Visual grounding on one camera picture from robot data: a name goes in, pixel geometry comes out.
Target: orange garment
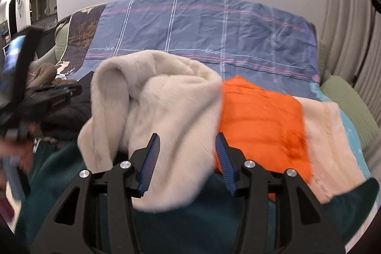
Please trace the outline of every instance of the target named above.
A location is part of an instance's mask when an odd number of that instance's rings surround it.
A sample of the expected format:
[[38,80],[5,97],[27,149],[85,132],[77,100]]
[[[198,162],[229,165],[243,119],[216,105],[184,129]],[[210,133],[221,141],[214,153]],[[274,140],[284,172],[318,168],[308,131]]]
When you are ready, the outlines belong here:
[[[265,169],[283,173],[294,168],[308,181],[308,158],[302,105],[290,95],[264,90],[242,77],[225,81],[219,131]],[[221,170],[216,155],[217,167]]]

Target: white fur coat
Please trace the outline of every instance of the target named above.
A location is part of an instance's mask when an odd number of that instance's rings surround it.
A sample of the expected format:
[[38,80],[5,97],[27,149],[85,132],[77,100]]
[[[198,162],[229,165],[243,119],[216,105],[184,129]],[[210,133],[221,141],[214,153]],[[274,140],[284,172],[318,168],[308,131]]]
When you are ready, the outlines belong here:
[[213,171],[221,113],[221,78],[202,63],[145,50],[103,61],[91,83],[92,117],[78,145],[93,173],[112,168],[160,136],[149,190],[134,207],[161,212],[189,204]]

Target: silver screw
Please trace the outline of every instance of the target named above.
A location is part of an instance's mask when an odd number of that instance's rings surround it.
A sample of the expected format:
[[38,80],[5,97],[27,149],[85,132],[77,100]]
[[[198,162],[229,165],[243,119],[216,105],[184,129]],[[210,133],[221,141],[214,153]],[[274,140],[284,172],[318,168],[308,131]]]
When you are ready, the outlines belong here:
[[243,164],[245,165],[246,168],[254,168],[255,167],[254,161],[248,160],[248,161],[245,161]]
[[295,169],[287,169],[286,171],[287,175],[289,175],[290,177],[296,177],[297,175],[297,172]]
[[123,169],[127,169],[131,167],[131,163],[129,161],[124,161],[120,163],[120,167]]
[[89,170],[82,170],[82,171],[79,173],[79,176],[80,176],[81,178],[87,178],[89,175],[90,175]]

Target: dark green blanket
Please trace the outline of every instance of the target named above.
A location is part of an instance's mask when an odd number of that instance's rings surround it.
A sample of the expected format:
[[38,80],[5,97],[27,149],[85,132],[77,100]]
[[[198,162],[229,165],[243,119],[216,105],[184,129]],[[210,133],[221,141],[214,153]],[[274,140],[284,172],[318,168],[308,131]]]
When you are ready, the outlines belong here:
[[[24,244],[30,246],[57,199],[84,168],[76,143],[61,149],[40,143],[29,174],[31,195],[22,202],[15,232]],[[377,194],[378,184],[367,182],[323,205],[345,243],[366,219]],[[271,250],[275,208],[273,203],[269,206],[267,241]],[[242,207],[242,199],[231,197],[222,177],[212,174],[197,199],[187,207],[158,214],[135,212],[143,250],[145,254],[230,254]]]

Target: handheld device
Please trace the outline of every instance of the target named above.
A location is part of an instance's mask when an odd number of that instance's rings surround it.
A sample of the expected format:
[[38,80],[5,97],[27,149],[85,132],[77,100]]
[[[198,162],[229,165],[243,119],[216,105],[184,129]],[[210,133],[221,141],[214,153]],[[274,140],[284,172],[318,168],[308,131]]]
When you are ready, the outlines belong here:
[[[0,136],[23,141],[28,125],[41,121],[47,114],[70,104],[72,96],[82,92],[80,85],[45,86],[26,89],[29,65],[33,61],[43,33],[29,26],[11,41],[0,75]],[[26,175],[18,168],[19,158],[5,157],[2,168],[15,200],[30,192]]]

